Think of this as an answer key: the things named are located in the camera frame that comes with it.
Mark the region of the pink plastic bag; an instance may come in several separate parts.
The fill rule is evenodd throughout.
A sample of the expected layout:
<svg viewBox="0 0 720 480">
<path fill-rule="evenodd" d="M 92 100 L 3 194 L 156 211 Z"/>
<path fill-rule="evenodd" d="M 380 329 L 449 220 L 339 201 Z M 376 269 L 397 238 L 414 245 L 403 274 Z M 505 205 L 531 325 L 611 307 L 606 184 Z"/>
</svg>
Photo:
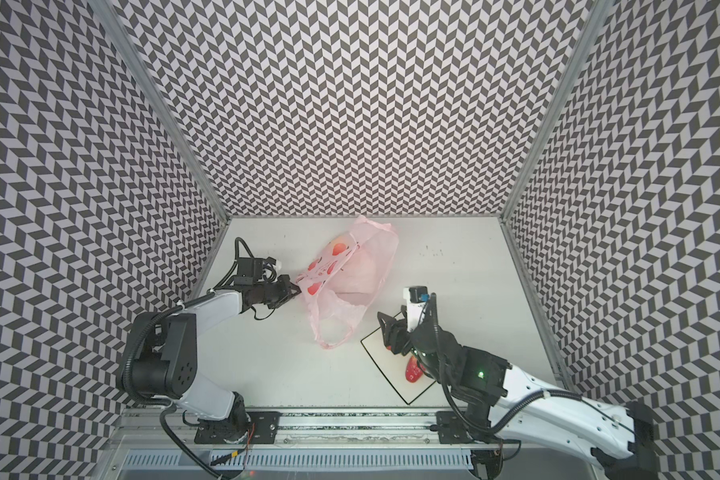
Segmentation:
<svg viewBox="0 0 720 480">
<path fill-rule="evenodd" d="M 297 275 L 295 284 L 321 348 L 331 350 L 352 338 L 381 292 L 398 246 L 392 224 L 359 216 Z"/>
</svg>

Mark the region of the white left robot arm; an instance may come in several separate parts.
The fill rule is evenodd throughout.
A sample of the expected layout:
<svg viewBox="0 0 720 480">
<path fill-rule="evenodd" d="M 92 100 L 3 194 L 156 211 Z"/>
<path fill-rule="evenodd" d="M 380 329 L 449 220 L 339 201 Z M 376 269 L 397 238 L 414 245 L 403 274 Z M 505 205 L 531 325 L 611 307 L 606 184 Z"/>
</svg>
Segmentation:
<svg viewBox="0 0 720 480">
<path fill-rule="evenodd" d="M 301 293 L 287 275 L 272 282 L 215 287 L 163 312 L 138 315 L 116 373 L 116 387 L 137 404 L 173 405 L 197 418 L 197 443 L 234 444 L 251 436 L 243 396 L 200 372 L 198 337 L 257 306 L 275 311 Z"/>
</svg>

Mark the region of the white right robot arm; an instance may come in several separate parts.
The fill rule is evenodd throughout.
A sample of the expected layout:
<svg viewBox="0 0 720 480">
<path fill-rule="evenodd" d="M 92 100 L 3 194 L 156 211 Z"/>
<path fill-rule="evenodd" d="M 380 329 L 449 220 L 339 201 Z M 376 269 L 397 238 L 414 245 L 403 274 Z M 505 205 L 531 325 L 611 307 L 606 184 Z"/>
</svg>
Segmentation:
<svg viewBox="0 0 720 480">
<path fill-rule="evenodd" d="M 438 422 L 467 443 L 532 443 L 603 470 L 608 479 L 655 479 L 654 415 L 640 402 L 589 399 L 538 379 L 508 360 L 460 344 L 429 310 L 414 329 L 404 313 L 377 315 L 384 347 L 409 354 L 442 389 Z"/>
</svg>

